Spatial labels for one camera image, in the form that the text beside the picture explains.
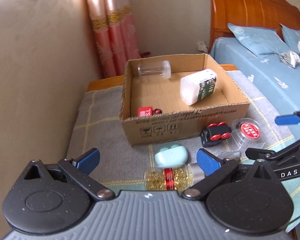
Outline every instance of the wooden table edge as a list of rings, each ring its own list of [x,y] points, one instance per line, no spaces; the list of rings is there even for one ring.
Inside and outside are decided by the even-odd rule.
[[[225,71],[233,71],[238,70],[236,66],[232,64],[221,64],[220,65]],[[122,86],[123,84],[123,75],[111,77],[111,78],[104,78],[99,79],[95,81],[91,81],[89,83],[87,92],[93,91],[93,90],[102,90],[102,89],[108,89],[115,86]]]

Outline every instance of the beige wall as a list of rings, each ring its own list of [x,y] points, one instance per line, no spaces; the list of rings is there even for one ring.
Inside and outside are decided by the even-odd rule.
[[[300,8],[300,0],[287,0]],[[198,53],[209,41],[210,0],[130,0],[140,53]]]
[[[31,159],[66,155],[79,104],[100,77],[81,0],[0,0],[1,205]]]

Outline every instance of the pink curtain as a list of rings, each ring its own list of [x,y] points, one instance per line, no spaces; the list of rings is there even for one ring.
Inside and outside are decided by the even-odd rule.
[[[128,59],[140,58],[129,0],[88,0],[104,77],[123,75]]]

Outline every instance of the black toy car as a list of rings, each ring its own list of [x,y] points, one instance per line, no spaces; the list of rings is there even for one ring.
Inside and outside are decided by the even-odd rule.
[[[231,136],[231,128],[226,122],[211,123],[201,132],[203,147],[215,146]]]

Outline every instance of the red wheel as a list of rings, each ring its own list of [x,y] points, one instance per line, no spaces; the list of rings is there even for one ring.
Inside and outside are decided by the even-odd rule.
[[[216,124],[216,123],[211,123],[211,124],[209,124],[209,125],[207,126],[207,128],[212,127],[212,126],[217,126],[217,124]]]
[[[216,134],[210,137],[210,141],[218,141],[221,138],[221,134]]]
[[[220,122],[220,123],[218,123],[218,126],[224,125],[224,124],[227,124],[227,123],[226,122]]]
[[[231,135],[231,133],[226,132],[223,135],[221,135],[221,139],[223,139],[223,140],[228,139],[230,137],[230,135]]]

